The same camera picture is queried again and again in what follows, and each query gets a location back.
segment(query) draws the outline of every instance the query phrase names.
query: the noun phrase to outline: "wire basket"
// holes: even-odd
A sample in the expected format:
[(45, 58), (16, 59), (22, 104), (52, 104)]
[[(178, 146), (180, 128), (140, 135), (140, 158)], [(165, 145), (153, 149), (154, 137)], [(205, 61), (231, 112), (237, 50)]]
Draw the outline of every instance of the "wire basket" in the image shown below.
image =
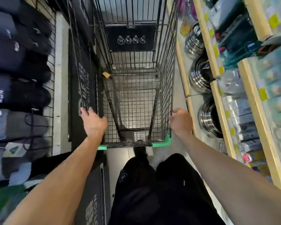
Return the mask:
[[(80, 10), (73, 2), (57, 1), (73, 37), (90, 49), (97, 73), (96, 108), (108, 118), (103, 144), (165, 141), (173, 100), (177, 0), (168, 13), (168, 0), (79, 0)], [(80, 12), (89, 28), (77, 22)]]

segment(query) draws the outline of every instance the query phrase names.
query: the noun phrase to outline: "black pants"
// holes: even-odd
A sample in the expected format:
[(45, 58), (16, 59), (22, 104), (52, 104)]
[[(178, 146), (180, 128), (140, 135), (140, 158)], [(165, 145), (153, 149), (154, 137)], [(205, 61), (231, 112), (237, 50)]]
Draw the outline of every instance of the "black pants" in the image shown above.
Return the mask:
[(134, 189), (154, 188), (158, 182), (163, 181), (185, 186), (189, 191), (199, 194), (215, 210), (202, 178), (184, 156), (178, 153), (161, 162), (156, 171), (149, 165), (145, 155), (131, 158), (120, 172), (113, 204), (116, 205)]

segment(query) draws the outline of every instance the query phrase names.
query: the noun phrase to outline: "floor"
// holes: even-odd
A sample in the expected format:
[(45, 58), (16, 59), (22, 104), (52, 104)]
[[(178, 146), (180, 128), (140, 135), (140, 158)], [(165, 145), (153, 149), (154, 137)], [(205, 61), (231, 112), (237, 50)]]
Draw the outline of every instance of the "floor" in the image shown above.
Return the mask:
[[(174, 108), (182, 108), (187, 110), (186, 100), (184, 98), (182, 80), (180, 76), (179, 67), (175, 66), (175, 76), (174, 76), (174, 95), (173, 95), (173, 109)], [(175, 135), (172, 133), (172, 144), (169, 147), (160, 147), (160, 148), (148, 148), (147, 153), (149, 155), (148, 159), (150, 164), (156, 168), (157, 165), (168, 158), (170, 155), (174, 153), (182, 154), (187, 161), (196, 169), (194, 163), (192, 162), (191, 158), (187, 154), (184, 146)], [(109, 166), (109, 178), (110, 178), (110, 195), (111, 195), (111, 205), (113, 204), (113, 195), (116, 187), (116, 182), (118, 176), (120, 174), (121, 169), (124, 167), (126, 162), (134, 157), (133, 148), (116, 148), (116, 149), (109, 149), (107, 150), (107, 158), (108, 158), (108, 166)], [(210, 196), (213, 200), (214, 206), (216, 207), (219, 215), (226, 221), (227, 224), (230, 224), (230, 221), (222, 209), (219, 201), (216, 199), (214, 194), (207, 188)]]

